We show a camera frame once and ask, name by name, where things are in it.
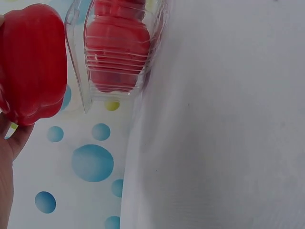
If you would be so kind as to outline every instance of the plastic clamshell package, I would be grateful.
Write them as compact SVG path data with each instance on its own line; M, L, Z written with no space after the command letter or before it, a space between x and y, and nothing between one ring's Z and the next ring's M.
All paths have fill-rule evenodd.
M92 0L88 9L82 1L67 12L65 36L87 113L94 100L130 100L142 92L172 1Z

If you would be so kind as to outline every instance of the bell pepper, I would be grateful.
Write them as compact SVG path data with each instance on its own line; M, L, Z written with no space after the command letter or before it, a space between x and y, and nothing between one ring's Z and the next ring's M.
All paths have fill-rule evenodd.
M101 92L129 92L138 80L150 48L150 35L138 20L95 19L86 30L87 67Z
M63 22L52 7L4 15L0 27L0 108L21 126L57 114L67 85Z
M95 0L94 14L142 20L146 0Z

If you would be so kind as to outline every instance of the blue polka dot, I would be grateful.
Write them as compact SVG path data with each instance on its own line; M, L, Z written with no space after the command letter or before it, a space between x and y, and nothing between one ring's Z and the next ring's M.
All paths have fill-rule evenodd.
M61 105L61 111L66 109L66 107L69 105L69 103L71 101L71 97L72 97L72 90L69 87L69 85L67 85L65 96L63 98L62 105Z
M72 168L75 174L88 182L100 182L113 171L113 157L105 148L84 145L73 152Z
M62 21L65 21L67 11L69 10L72 2L73 0L51 0L48 5L53 7L58 12Z
M83 24L85 22L86 14L87 14L87 11L88 11L88 8L89 8L89 5L90 5L90 1L91 0L82 0L81 1L80 7L79 7L80 17L77 21L77 24Z
M111 185L111 191L116 197L122 197L123 193L123 180L115 180Z
M96 124L92 128L92 136L98 141L105 141L110 136L110 128L103 123Z
M76 24L83 24L86 19L86 14L90 5L91 0L82 0L81 4L79 6L79 19L76 22ZM60 15L61 19L64 21L67 11L69 10L71 4L73 3L73 0L51 0L49 2L49 5L52 6Z
M49 192L40 192L35 197L35 205L39 211L49 214L56 208L56 200Z
M106 219L105 229L120 229L120 217L111 216Z
M63 130L59 126L52 126L47 132L47 139L50 142L59 142L63 138Z

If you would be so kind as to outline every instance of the red bell pepper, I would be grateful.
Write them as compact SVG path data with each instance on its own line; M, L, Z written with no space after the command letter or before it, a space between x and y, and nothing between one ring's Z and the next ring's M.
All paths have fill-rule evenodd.
M114 16L142 20L146 0L95 0L94 13L98 16Z
M86 31L90 79L101 92L129 92L137 82L150 48L146 26L116 17L95 19Z
M0 108L31 125L61 108L67 85L64 25L56 10L34 4L4 15L0 27Z

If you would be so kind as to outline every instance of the tablecloth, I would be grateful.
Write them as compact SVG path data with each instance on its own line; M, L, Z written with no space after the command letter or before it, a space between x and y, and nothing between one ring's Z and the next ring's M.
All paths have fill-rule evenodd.
M54 7L62 19L71 1L1 0L0 13L33 3ZM82 7L88 7L84 1ZM68 55L61 111L39 120L13 163L14 202L9 229L119 229L122 187L134 101L94 101L85 114ZM12 125L9 137L16 125Z

